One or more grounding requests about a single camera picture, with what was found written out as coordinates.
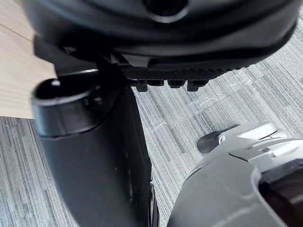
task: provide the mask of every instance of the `striped carpet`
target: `striped carpet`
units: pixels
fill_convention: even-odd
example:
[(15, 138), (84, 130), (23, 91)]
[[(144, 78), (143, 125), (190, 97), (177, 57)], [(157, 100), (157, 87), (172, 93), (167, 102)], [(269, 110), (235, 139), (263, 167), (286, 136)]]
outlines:
[[(303, 12), (291, 41), (265, 61), (229, 72), (196, 93), (135, 93), (153, 163), (160, 226), (186, 175), (202, 159), (197, 140), (246, 122), (274, 121), (303, 137)], [(0, 226), (75, 227), (36, 140), (32, 120), (0, 118)]]

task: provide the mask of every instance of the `light wood surface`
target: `light wood surface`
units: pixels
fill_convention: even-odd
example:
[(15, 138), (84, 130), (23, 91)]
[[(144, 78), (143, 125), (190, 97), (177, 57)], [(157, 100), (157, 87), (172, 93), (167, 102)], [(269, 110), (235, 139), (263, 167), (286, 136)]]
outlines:
[(53, 66), (33, 54), (33, 30), (13, 0), (0, 1), (0, 116), (31, 118), (30, 93), (54, 77)]

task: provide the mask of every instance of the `textured plastic surface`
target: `textured plastic surface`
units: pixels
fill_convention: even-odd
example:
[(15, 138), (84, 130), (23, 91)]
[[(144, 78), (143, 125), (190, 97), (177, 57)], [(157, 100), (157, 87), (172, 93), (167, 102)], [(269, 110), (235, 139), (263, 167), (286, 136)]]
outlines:
[(209, 80), (257, 63), (288, 41), (301, 2), (188, 0), (183, 17), (163, 24), (143, 0), (21, 1), (38, 36), (110, 53), (129, 79), (149, 80)]

